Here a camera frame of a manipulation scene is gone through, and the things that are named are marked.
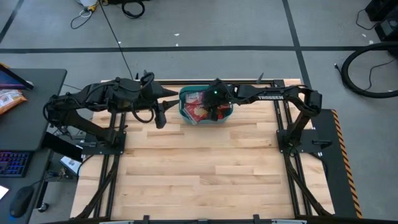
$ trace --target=black metal frame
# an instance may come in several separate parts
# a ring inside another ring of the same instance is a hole
[[[208,85],[211,82],[211,80],[170,80],[170,81],[160,81],[162,85]],[[248,85],[253,85],[256,84],[255,80],[225,80],[227,84],[248,84]],[[284,86],[284,81],[283,80],[263,80],[261,84],[265,85],[270,85],[270,86]],[[286,115],[286,120],[288,124],[292,124],[292,117],[290,114],[289,110],[289,104],[287,101],[283,101],[284,104],[284,110],[285,110],[285,115]],[[275,114],[277,118],[277,124],[278,124],[278,130],[277,133],[285,130],[284,129],[284,124],[283,124],[283,119],[282,119],[282,114],[281,114],[281,109],[279,106],[279,101],[274,101],[274,109],[275,109]],[[124,127],[126,115],[122,114],[121,122],[120,122],[120,128],[122,129]],[[320,141],[320,144],[312,144],[314,147],[320,147],[324,148],[326,145],[330,144],[330,142],[325,142],[325,141]],[[365,219],[357,219],[357,218],[340,218],[340,217],[333,217],[329,216],[329,214],[322,209],[322,207],[319,207],[320,204],[317,203],[315,197],[311,194],[311,192],[306,188],[305,186],[305,178],[303,174],[303,168],[300,160],[300,154],[296,153],[294,156],[295,163],[296,163],[296,170],[293,168],[292,163],[290,161],[290,153],[286,153],[286,149],[284,145],[279,145],[279,150],[282,152],[284,160],[285,160],[285,166],[287,170],[287,178],[289,181],[289,189],[290,189],[290,196],[292,199],[292,206],[293,206],[293,211],[295,215],[296,220],[305,220],[307,223],[398,223],[394,221],[382,221],[382,220],[365,220]],[[111,214],[112,214],[112,206],[113,206],[113,199],[114,199],[114,190],[116,186],[116,174],[118,172],[118,165],[119,165],[119,155],[114,156],[114,161],[112,168],[108,175],[106,175],[106,170],[108,168],[108,163],[109,163],[109,156],[105,155],[104,160],[103,160],[103,166],[101,169],[101,177],[100,177],[100,182],[98,186],[98,191],[91,200],[90,204],[85,208],[85,210],[78,215],[76,218],[73,218],[69,221],[65,222],[58,222],[58,223],[99,223],[100,220],[102,222],[104,221],[109,221],[111,219]],[[305,216],[300,214],[300,209],[299,209],[299,202],[297,200],[297,192],[295,188],[295,182],[299,186],[299,188],[302,190],[303,194],[303,199],[304,199],[304,205],[305,205]],[[106,206],[106,216],[105,217],[99,217],[100,214],[100,208],[101,208],[101,198],[102,194],[105,191],[106,187],[110,185],[109,188],[109,196],[108,196],[108,201],[107,201],[107,206]],[[319,217],[314,217],[312,216],[312,211],[311,211],[311,205],[312,207],[318,212],[321,213],[321,215],[326,215],[326,216],[319,216]],[[92,210],[94,211],[94,217],[93,218],[88,218]],[[281,220],[271,220],[271,219],[260,219],[259,215],[254,214],[252,220],[151,220],[149,221],[149,216],[144,215],[142,220],[134,220],[134,223],[139,223],[139,224],[149,224],[151,223],[158,223],[158,224],[166,224],[166,223],[197,223],[197,224],[206,224],[206,223],[255,223],[255,224],[260,224],[260,223],[283,223]]]

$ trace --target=wooden table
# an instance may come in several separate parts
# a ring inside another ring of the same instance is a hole
[[[287,79],[285,84],[300,84],[300,80]],[[178,91],[182,86],[165,87]],[[299,111],[293,104],[290,110],[294,120]],[[235,106],[225,124],[186,124],[178,106],[166,117],[166,126],[156,129],[154,122],[142,124],[127,115],[126,149],[119,163],[112,220],[142,220],[143,215],[151,220],[252,219],[253,214],[294,217],[272,101]],[[110,114],[103,111],[94,114],[93,122],[106,127],[109,119]],[[333,213],[322,163],[308,154],[302,154],[301,160],[308,188]],[[93,156],[81,168],[71,217],[96,192],[102,161],[103,156]],[[296,189],[303,214],[302,196]],[[102,215],[107,196],[105,192]]]

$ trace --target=concrete floor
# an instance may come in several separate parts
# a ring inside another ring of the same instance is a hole
[[[0,1],[0,30],[17,2]],[[323,107],[339,113],[363,216],[398,220],[397,98],[374,100],[345,89],[333,64],[341,65],[351,52],[337,48],[304,51],[300,59],[301,51],[295,51],[300,45],[339,47],[379,42],[373,30],[355,25],[356,13],[368,3],[369,0],[152,0],[144,2],[146,13],[136,20],[126,18],[116,6],[107,6],[105,11],[122,47],[148,47],[125,53],[133,73],[146,69],[154,72],[156,78],[256,78],[262,72],[264,78],[306,80],[308,76],[312,88],[323,94]],[[81,6],[74,0],[23,1],[6,35],[0,35],[0,62],[14,68],[65,68],[65,84],[78,88],[104,79],[129,77],[101,10],[82,28],[71,30],[70,20],[80,11]],[[291,13],[293,23],[288,21],[286,12],[288,16]],[[365,13],[359,22],[372,26]],[[228,51],[177,51],[177,44],[235,47]],[[270,47],[245,50],[250,49],[247,46]],[[79,48],[89,48],[91,53],[82,53]],[[13,53],[49,49],[55,50]],[[367,87],[369,69],[389,60],[386,52],[361,56],[350,68],[352,79]],[[396,90],[398,78],[393,75],[397,66],[394,62],[375,69],[372,90]],[[62,93],[67,91],[74,90],[63,87]],[[83,114],[91,117],[90,112]],[[66,185],[49,186],[45,200],[52,208],[46,213],[34,213],[31,223],[69,217],[75,186]],[[61,200],[50,201],[54,195],[65,194],[68,196]]]

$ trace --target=keyboard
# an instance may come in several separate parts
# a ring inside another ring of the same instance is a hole
[[[0,151],[0,177],[24,177],[32,152]]]

